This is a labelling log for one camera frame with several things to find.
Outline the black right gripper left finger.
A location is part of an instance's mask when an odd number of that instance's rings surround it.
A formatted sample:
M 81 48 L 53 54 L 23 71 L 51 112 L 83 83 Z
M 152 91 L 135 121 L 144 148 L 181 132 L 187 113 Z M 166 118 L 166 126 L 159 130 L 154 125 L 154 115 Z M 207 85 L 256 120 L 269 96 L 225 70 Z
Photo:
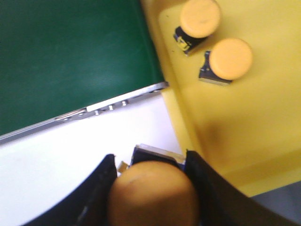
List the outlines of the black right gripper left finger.
M 115 156 L 108 154 L 74 191 L 25 225 L 107 226 L 107 201 L 116 178 Z

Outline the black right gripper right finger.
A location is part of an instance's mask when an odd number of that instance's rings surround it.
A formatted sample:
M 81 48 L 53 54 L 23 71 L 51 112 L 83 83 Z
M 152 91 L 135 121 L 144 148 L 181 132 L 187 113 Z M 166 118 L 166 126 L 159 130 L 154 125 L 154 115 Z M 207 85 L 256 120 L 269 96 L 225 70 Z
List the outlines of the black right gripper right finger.
M 185 173 L 198 193 L 203 226 L 295 226 L 247 197 L 218 174 L 196 151 L 186 152 Z

